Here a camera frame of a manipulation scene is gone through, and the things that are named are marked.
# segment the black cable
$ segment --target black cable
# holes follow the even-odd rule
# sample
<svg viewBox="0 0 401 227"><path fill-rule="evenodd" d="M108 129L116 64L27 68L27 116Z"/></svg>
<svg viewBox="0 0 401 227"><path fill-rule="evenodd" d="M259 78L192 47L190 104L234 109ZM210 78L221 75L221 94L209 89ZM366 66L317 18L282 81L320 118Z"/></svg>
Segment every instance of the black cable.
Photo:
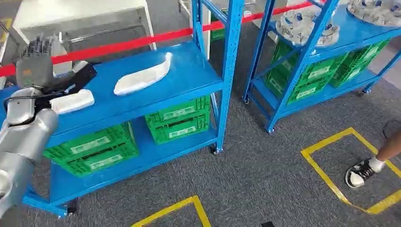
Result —
<svg viewBox="0 0 401 227"><path fill-rule="evenodd" d="M59 95L64 95L66 94L64 91L58 91L50 94L45 94L45 95L39 95L39 96L15 96L15 97L8 97L4 99L3 101L3 107L4 110L7 113L8 107L7 104L10 100L15 100L15 99L41 99L41 98L46 98L46 97L51 97L51 96L59 96Z"/></svg>

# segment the blue shelving unit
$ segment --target blue shelving unit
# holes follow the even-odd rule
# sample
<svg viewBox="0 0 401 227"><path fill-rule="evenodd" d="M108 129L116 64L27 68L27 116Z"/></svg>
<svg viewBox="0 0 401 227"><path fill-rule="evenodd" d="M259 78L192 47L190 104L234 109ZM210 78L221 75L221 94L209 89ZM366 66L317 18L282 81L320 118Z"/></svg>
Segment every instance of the blue shelving unit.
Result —
<svg viewBox="0 0 401 227"><path fill-rule="evenodd" d="M201 32L202 4L205 4L226 26L224 65L221 76L217 75L204 55ZM243 0L230 0L229 12L226 16L209 0L192 0L194 26L191 41L96 65L98 75L86 87L92 91L95 104L61 115L59 127L50 138L47 147L131 120L140 151L139 157L82 178L75 177L52 163L49 198L39 196L30 187L23 202L63 217L67 215L67 206L64 204L79 196L206 146L211 146L214 153L221 152L243 5ZM164 61L167 52L172 53L171 66L169 73L162 80L126 96L114 95L114 85L119 78L160 64ZM0 91L0 98L9 97L15 90L15 87L10 87ZM217 104L214 95L218 91L221 92L220 105ZM143 115L209 94L211 94L216 127L166 144L154 143ZM4 120L5 116L6 113L2 110L0 119Z"/></svg>
<svg viewBox="0 0 401 227"><path fill-rule="evenodd" d="M286 40L276 31L276 22L270 21L274 0L269 0L266 2L265 13L253 54L253 61L248 74L243 101L246 104L252 101L258 106L261 113L267 119L266 130L268 133L274 132L274 125L278 119L296 111L305 109L311 105L338 97L346 92L360 87L364 87L361 94L369 93L375 82L377 82L401 56L401 52L397 53L395 57L391 59L391 61L378 74L374 74L372 71L366 69L357 75L355 79L340 87L335 88L328 84L323 91L316 93L315 95L287 104L288 97L291 95L299 76L302 74L303 69L307 65L401 35L401 28L375 26L355 18L353 15L347 12L347 5L337 6L339 2L338 0L328 0L324 5L313 0L309 1L314 5L319 6L322 11L316 20L315 27L308 41L303 46L293 45L290 41ZM340 26L340 38L338 42L332 46L317 48L317 41L335 9L336 12L332 20L335 24ZM265 68L261 72L257 72L263 43L269 31L277 34L279 38L290 45L293 50L286 56L270 64L268 68ZM266 75L268 71L280 65L285 59L289 58L295 53L299 53L299 58L295 67L292 69L289 82L284 88L283 96L281 98L276 98L274 94L267 87L265 87L262 77ZM262 101L268 103L272 111L268 112L260 103L260 101L255 98L255 96L251 93L252 88L261 94L263 99Z"/></svg>

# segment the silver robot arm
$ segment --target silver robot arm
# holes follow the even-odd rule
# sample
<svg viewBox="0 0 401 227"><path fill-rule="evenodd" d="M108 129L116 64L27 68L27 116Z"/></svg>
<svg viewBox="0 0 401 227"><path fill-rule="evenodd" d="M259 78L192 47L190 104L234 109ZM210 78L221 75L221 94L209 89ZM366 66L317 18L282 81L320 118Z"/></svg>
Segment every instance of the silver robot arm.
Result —
<svg viewBox="0 0 401 227"><path fill-rule="evenodd" d="M0 130L0 218L22 202L34 165L58 126L50 100L78 92L95 75L81 61L61 78L53 76L52 39L38 37L16 63L21 88L4 101L7 117Z"/></svg>

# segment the green plastic crate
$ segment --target green plastic crate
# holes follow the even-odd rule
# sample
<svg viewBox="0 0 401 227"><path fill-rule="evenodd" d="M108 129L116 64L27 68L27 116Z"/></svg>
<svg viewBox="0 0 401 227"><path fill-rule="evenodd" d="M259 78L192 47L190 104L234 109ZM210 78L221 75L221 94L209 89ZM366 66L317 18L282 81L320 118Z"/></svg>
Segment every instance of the green plastic crate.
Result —
<svg viewBox="0 0 401 227"><path fill-rule="evenodd" d="M155 128L177 122L187 118L186 116L199 111L210 110L210 96L202 96L200 98L192 99L188 102L175 105L156 113L145 115L146 123L148 127Z"/></svg>
<svg viewBox="0 0 401 227"><path fill-rule="evenodd" d="M100 149L79 158L55 159L53 161L71 174L81 177L113 166L126 159L137 157L139 150L133 139L131 124L128 122L127 125L131 138L129 140L115 141L104 148L98 147Z"/></svg>
<svg viewBox="0 0 401 227"><path fill-rule="evenodd" d="M334 87L339 87L355 78L356 75L370 64L373 58L375 58L388 42L389 40L386 40L367 46L361 50L350 52L334 74L330 84Z"/></svg>
<svg viewBox="0 0 401 227"><path fill-rule="evenodd" d="M385 40L362 48L361 50L352 51L348 54L343 64L349 68L367 66L389 41L390 40Z"/></svg>
<svg viewBox="0 0 401 227"><path fill-rule="evenodd" d="M221 11L225 13L226 15L228 14L228 9L227 8L222 8ZM211 15L210 18L211 22L218 21L217 17L215 17L213 14ZM210 31L210 41L213 42L215 40L223 39L224 38L224 33L225 29L219 29L215 31Z"/></svg>
<svg viewBox="0 0 401 227"><path fill-rule="evenodd" d="M306 98L312 94L316 94L327 85L330 79L331 77L327 77L319 78L308 83L297 83L287 100L287 104ZM277 98L281 98L287 81L287 77L281 74L280 71L272 69L271 73L265 78L265 86L269 88Z"/></svg>
<svg viewBox="0 0 401 227"><path fill-rule="evenodd" d="M280 41L276 46L276 50L274 52L274 57L272 62L277 61L279 58L284 57L287 55L292 48L288 46L285 42ZM299 76L298 83L299 84L308 84L312 81L332 77L335 70L341 65L341 63L345 60L347 55L343 55L336 58L326 59L323 61L319 61L307 66L302 74ZM293 67L296 64L296 61L299 57L299 54L296 53L285 59L282 64L278 65L276 68L279 72L287 77L291 74Z"/></svg>
<svg viewBox="0 0 401 227"><path fill-rule="evenodd" d="M334 74L333 79L330 81L330 84L333 87L339 87L344 83L350 81L351 79L355 78L355 76L362 72L368 65L369 62L366 62L364 65L356 65L351 68L342 64Z"/></svg>
<svg viewBox="0 0 401 227"><path fill-rule="evenodd" d="M47 148L44 156L56 162L74 160L90 155L116 144L127 143L132 149L136 144L132 135L130 122L109 127L77 139L64 142L58 146Z"/></svg>
<svg viewBox="0 0 401 227"><path fill-rule="evenodd" d="M175 139L196 134L209 129L210 109L203 113L193 113L186 116L186 119L168 123L157 128L149 127L156 144L166 143Z"/></svg>

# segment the sneaker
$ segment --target sneaker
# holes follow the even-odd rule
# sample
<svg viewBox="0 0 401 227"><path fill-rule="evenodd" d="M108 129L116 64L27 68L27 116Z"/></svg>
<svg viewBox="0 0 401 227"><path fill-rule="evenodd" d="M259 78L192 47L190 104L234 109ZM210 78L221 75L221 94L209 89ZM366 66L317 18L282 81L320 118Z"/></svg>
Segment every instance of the sneaker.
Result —
<svg viewBox="0 0 401 227"><path fill-rule="evenodd" d="M358 188L364 185L365 181L376 173L370 167L369 160L370 159L366 159L356 164L345 173L345 183L350 188Z"/></svg>

